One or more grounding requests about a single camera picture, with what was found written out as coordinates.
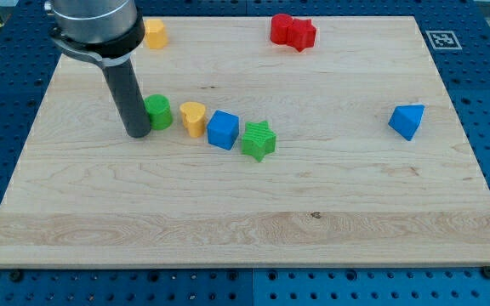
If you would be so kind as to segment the black clamp mount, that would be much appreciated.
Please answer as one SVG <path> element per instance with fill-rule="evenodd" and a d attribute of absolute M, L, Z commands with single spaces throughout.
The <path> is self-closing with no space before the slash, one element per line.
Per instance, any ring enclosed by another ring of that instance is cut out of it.
<path fill-rule="evenodd" d="M 99 68 L 123 64 L 141 44 L 144 35 L 145 26 L 141 15 L 137 16 L 127 32 L 107 42 L 77 42 L 65 35 L 58 26 L 49 31 L 50 39 L 61 53 Z"/>

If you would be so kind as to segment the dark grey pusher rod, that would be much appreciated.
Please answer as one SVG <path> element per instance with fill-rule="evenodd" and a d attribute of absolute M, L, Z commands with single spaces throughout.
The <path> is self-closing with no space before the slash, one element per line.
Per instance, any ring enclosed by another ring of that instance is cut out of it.
<path fill-rule="evenodd" d="M 107 66 L 102 72 L 127 134 L 145 137 L 151 124 L 131 60 Z"/>

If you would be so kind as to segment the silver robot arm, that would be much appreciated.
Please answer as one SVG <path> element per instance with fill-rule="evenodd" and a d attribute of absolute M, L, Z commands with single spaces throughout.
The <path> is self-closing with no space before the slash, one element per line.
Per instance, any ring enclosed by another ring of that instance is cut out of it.
<path fill-rule="evenodd" d="M 49 35 L 59 51 L 98 66 L 127 134 L 145 137 L 151 125 L 131 62 L 145 35 L 135 1 L 50 0 L 43 8 L 54 17 Z"/>

